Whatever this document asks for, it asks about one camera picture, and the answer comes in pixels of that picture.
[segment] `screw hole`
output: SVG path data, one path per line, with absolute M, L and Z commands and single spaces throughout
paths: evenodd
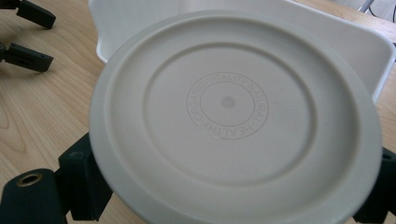
M 33 184 L 37 183 L 38 181 L 40 181 L 41 178 L 43 178 L 43 175 L 40 173 L 29 174 L 29 175 L 26 175 L 26 176 L 22 177 L 21 179 L 19 179 L 17 186 L 21 187 L 21 188 L 29 187 L 29 186 L 32 186 Z

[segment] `embossed logo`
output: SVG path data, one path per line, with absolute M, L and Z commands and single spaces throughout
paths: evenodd
M 268 116 L 262 89 L 247 77 L 226 72 L 196 81 L 189 91 L 187 109 L 198 127 L 225 139 L 254 134 Z

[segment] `wooden table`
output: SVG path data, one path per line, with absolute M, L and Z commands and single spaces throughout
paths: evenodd
M 88 0 L 34 2 L 57 16 L 52 30 L 17 17 L 14 10 L 0 13 L 0 41 L 55 58 L 50 70 L 42 74 L 0 63 L 0 190 L 26 171 L 58 169 L 58 157 L 88 131 L 92 89 L 104 67 L 95 53 L 97 34 Z M 324 0 L 297 2 L 367 26 L 396 42 L 393 23 Z M 377 110 L 384 146 L 396 151 L 396 67 Z M 114 196 L 99 223 L 143 222 Z

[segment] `table surface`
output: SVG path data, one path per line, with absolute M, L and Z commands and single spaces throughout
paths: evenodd
M 97 33 L 88 0 L 34 2 L 57 16 L 52 30 L 17 17 L 15 10 L 0 14 L 0 41 L 55 58 L 46 73 L 0 63 L 0 190 L 29 170 L 59 168 L 58 157 L 88 131 L 92 90 L 104 67 L 95 53 Z M 396 25 L 391 22 L 329 1 L 297 2 L 369 27 L 396 42 Z M 396 66 L 377 103 L 383 145 L 396 152 L 395 99 Z M 70 216 L 68 220 L 75 223 Z M 390 217 L 387 223 L 395 220 Z M 113 196 L 99 223 L 144 222 Z

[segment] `black mount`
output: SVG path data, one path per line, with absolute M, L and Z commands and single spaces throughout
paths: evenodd
M 85 134 L 59 158 L 53 173 L 37 169 L 10 180 L 0 204 L 2 224 L 65 224 L 98 220 L 112 191 L 102 177 Z M 375 186 L 354 219 L 359 223 L 384 223 L 388 211 L 396 215 L 396 154 L 384 149 Z
M 32 21 L 36 24 L 51 29 L 55 23 L 56 17 L 46 9 L 39 7 L 29 1 L 19 0 L 0 0 L 0 9 L 16 9 L 17 15 Z M 20 67 L 31 69 L 37 72 L 45 72 L 49 69 L 53 58 L 27 49 L 25 47 L 11 44 L 9 50 L 0 42 L 0 62 L 12 63 Z
M 18 8 L 17 16 L 32 21 L 38 25 L 44 26 L 47 29 L 52 28 L 56 17 L 48 10 L 39 7 L 29 1 L 19 0 L 0 0 L 0 9 L 16 9 Z
M 49 70 L 53 58 L 14 43 L 7 49 L 0 42 L 0 62 L 2 60 L 37 72 L 45 72 Z
M 112 190 L 102 177 L 85 134 L 59 157 L 55 173 L 37 169 L 10 180 L 0 204 L 2 224 L 66 224 L 74 220 L 98 220 Z

